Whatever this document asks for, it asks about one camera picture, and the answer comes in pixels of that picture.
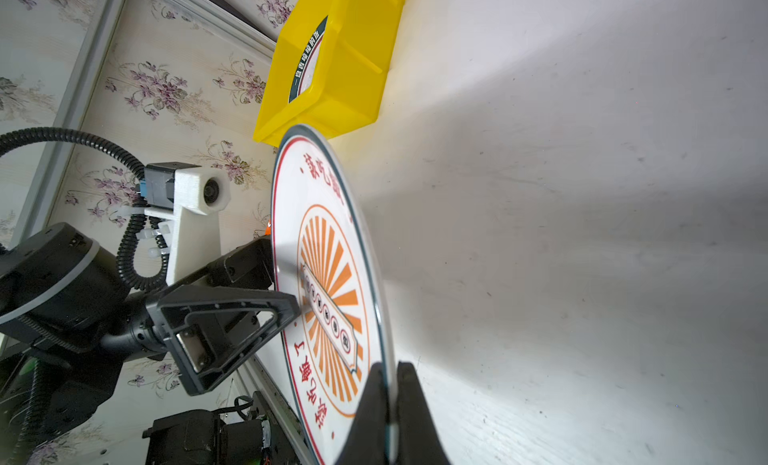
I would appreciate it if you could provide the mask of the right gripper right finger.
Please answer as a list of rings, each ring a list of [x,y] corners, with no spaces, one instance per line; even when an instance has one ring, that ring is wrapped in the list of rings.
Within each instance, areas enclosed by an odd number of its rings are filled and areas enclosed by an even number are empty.
[[[399,362],[397,368],[397,464],[449,464],[430,413],[415,366]]]

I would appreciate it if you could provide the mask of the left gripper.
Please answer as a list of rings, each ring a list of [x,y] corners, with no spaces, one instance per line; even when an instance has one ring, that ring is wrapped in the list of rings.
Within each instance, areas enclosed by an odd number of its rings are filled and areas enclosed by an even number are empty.
[[[207,283],[226,287],[175,285],[146,305],[165,285],[168,260],[153,276],[136,271],[145,229],[128,226],[117,253],[64,222],[1,249],[1,332],[14,341],[1,355],[3,402],[28,398],[25,366],[52,374],[46,395],[67,387],[105,400],[123,363],[167,352],[187,394],[203,395],[299,317],[294,295],[267,290],[267,235],[208,264]]]

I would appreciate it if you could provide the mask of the orange sunburst pattern plate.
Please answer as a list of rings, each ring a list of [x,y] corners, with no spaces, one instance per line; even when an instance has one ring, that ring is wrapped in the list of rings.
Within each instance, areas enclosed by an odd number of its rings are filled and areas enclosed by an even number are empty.
[[[374,367],[390,411],[394,347],[364,215],[331,145],[308,125],[289,128],[272,187],[275,283],[299,316],[282,334],[289,383],[319,464],[342,453]]]

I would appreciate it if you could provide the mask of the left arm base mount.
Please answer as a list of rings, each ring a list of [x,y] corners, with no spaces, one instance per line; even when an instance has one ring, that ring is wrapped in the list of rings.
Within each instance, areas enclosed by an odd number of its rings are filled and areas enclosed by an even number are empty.
[[[282,427],[260,392],[216,410],[157,419],[142,437],[145,462],[158,464],[298,464]]]

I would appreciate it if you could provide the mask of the green red ringed plate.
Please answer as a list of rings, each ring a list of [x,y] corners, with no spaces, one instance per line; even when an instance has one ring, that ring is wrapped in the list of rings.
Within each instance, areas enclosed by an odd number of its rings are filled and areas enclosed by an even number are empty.
[[[328,17],[325,17],[310,35],[294,71],[288,101],[292,102],[312,85],[324,39]]]

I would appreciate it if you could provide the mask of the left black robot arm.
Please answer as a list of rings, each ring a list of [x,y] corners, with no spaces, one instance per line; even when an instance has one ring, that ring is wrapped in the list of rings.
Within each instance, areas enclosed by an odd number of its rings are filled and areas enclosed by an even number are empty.
[[[100,151],[134,177],[116,253],[61,222],[1,251],[1,460],[34,450],[91,418],[125,363],[172,360],[191,396],[217,388],[300,313],[278,290],[271,241],[223,253],[225,172],[144,164],[96,135],[59,127],[6,133],[9,153],[39,142]]]

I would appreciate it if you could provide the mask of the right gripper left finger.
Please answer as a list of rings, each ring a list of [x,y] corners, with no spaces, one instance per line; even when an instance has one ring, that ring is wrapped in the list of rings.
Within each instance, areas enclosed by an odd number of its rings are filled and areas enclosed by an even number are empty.
[[[372,365],[338,465],[387,464],[388,394],[382,364]]]

